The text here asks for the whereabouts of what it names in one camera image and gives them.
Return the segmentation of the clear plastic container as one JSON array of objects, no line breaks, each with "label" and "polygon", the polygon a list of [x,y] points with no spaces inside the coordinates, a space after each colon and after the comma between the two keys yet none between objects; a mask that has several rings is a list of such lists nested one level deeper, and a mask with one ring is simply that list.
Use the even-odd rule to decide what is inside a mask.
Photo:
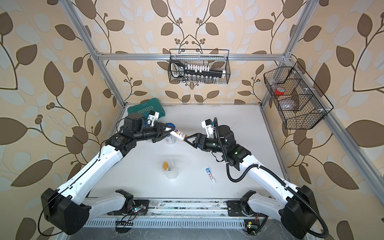
[{"label": "clear plastic container", "polygon": [[164,162],[168,162],[168,164],[169,164],[169,170],[164,171],[165,176],[170,180],[176,179],[179,175],[179,172],[178,172],[178,162],[179,161],[178,161],[178,159],[176,157],[168,156]]},{"label": "clear plastic container", "polygon": [[169,145],[173,145],[177,142],[177,138],[171,134],[169,134],[166,138],[166,143],[169,144]]}]

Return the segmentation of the white bottle purple label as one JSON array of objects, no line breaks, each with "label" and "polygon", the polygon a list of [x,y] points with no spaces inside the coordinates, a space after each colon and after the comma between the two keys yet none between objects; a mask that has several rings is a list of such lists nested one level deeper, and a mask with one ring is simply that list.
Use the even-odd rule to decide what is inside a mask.
[{"label": "white bottle purple label", "polygon": [[172,135],[181,141],[184,141],[184,139],[187,137],[187,135],[185,133],[183,133],[177,129],[173,130]]}]

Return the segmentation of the toothpaste tube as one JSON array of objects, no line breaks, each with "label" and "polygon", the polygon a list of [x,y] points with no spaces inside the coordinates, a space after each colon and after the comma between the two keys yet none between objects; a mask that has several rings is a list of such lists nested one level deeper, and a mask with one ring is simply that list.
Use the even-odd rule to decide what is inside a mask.
[{"label": "toothpaste tube", "polygon": [[212,174],[211,168],[210,168],[209,166],[206,166],[206,167],[205,167],[205,171],[206,171],[206,173],[208,174],[210,180],[215,184],[215,183],[216,183],[216,180],[215,180],[215,178],[214,178],[214,176],[213,176],[213,174]]}]

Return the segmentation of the white shampoo bottle gold cap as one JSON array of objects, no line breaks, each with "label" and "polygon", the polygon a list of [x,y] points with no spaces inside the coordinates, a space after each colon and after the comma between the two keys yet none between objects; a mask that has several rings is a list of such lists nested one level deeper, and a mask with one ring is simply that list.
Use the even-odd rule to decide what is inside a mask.
[{"label": "white shampoo bottle gold cap", "polygon": [[164,169],[164,171],[168,171],[168,170],[169,170],[169,164],[168,164],[168,162],[164,162],[164,163],[163,163],[163,169]]}]

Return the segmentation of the blue lid front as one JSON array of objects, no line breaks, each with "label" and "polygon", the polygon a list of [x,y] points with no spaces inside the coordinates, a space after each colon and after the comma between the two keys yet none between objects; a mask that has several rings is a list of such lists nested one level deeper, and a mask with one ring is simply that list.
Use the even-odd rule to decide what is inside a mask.
[{"label": "blue lid front", "polygon": [[176,126],[172,123],[166,123],[167,126],[175,128]]}]

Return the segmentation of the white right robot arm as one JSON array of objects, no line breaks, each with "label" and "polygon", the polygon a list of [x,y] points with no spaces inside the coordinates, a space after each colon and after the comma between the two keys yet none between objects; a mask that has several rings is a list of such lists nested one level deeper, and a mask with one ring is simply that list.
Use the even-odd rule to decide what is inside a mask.
[{"label": "white right robot arm", "polygon": [[279,220],[286,230],[297,239],[307,234],[326,239],[329,228],[321,217],[315,196],[307,186],[298,187],[268,169],[234,138],[194,134],[184,139],[186,143],[204,152],[222,153],[226,172],[233,183],[246,176],[259,183],[271,197],[256,192],[246,195],[245,211],[261,213]]}]

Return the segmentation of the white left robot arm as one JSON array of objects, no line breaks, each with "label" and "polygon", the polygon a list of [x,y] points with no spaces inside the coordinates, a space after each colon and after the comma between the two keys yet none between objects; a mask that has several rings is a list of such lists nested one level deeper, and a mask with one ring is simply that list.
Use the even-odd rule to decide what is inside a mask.
[{"label": "white left robot arm", "polygon": [[124,215],[137,216],[146,207],[136,206],[133,195],[124,190],[98,198],[88,198],[87,195],[115,164],[136,147],[137,142],[151,140],[156,143],[174,131],[174,127],[160,122],[151,127],[146,127],[142,121],[122,126],[83,169],[56,190],[48,188],[41,195],[43,210],[39,218],[45,218],[67,235],[72,235],[87,221],[109,212],[122,211]]}]

